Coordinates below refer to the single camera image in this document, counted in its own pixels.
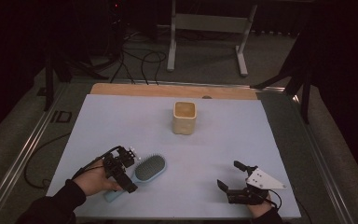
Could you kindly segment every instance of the black sleeve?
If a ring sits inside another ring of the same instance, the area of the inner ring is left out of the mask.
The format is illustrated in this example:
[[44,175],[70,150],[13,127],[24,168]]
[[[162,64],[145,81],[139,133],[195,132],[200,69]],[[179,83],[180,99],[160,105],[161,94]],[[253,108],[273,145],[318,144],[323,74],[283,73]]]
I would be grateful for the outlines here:
[[54,196],[34,201],[16,224],[76,223],[74,210],[86,201],[83,190],[72,180],[66,180]]
[[283,224],[281,216],[276,208],[271,208],[263,216],[252,219],[254,224]]

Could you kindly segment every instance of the hand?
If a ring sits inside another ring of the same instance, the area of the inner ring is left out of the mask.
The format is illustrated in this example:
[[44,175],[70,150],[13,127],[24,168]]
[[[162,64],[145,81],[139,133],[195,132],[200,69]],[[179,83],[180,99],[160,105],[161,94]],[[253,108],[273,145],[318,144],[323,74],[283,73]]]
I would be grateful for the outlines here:
[[269,211],[272,208],[271,203],[268,203],[266,201],[264,201],[264,202],[262,202],[261,204],[258,204],[258,205],[246,204],[246,206],[251,211],[253,218],[258,218],[258,217],[263,216],[265,213],[267,213],[267,211]]
[[102,190],[122,190],[122,187],[105,177],[103,160],[96,161],[82,175],[74,179],[74,182],[83,190],[86,196],[96,194]]

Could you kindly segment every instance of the beige cup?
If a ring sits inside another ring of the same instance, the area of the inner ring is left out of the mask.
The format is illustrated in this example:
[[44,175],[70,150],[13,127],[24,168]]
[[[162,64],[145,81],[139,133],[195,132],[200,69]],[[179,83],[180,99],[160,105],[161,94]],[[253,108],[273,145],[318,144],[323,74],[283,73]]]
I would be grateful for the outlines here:
[[197,108],[191,102],[176,102],[173,106],[172,129],[174,133],[192,134],[196,126]]

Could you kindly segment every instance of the white tabletop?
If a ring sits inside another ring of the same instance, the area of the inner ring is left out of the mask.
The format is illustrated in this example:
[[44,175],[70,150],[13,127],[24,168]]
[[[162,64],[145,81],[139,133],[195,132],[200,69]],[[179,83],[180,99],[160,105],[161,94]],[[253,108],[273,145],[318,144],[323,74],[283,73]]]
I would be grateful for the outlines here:
[[[197,105],[191,135],[172,132],[176,101]],[[229,204],[216,179],[231,189],[243,189],[247,174],[234,161],[257,165],[287,189],[280,215],[300,217],[282,159],[260,101],[173,97],[88,95],[48,190],[55,194],[66,179],[107,150],[134,147],[145,158],[162,154],[167,169],[138,189],[111,203],[103,194],[88,197],[76,209],[78,217],[115,219],[236,219],[250,217],[245,205]],[[136,165],[127,169],[128,176]],[[278,203],[271,194],[272,201]]]

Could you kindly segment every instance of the black mechanical device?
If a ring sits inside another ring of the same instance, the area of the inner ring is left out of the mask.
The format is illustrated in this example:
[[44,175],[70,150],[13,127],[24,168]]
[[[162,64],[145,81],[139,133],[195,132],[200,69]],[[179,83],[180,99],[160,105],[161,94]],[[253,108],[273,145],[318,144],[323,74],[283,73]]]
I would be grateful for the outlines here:
[[244,189],[229,189],[226,184],[217,180],[217,186],[226,193],[229,203],[256,205],[268,202],[277,207],[276,203],[267,198],[270,190],[268,187],[285,189],[285,185],[262,172],[257,166],[246,166],[239,161],[234,161],[234,166],[243,172],[247,172],[248,177]]
[[132,147],[130,147],[129,150],[121,146],[114,147],[105,152],[102,156],[97,157],[86,166],[80,168],[72,179],[82,175],[89,169],[93,169],[91,165],[96,161],[103,160],[103,168],[106,172],[106,178],[112,176],[124,190],[128,193],[132,193],[136,191],[138,187],[126,175],[126,168],[135,164],[135,159],[140,160],[140,158],[136,156],[135,150]]

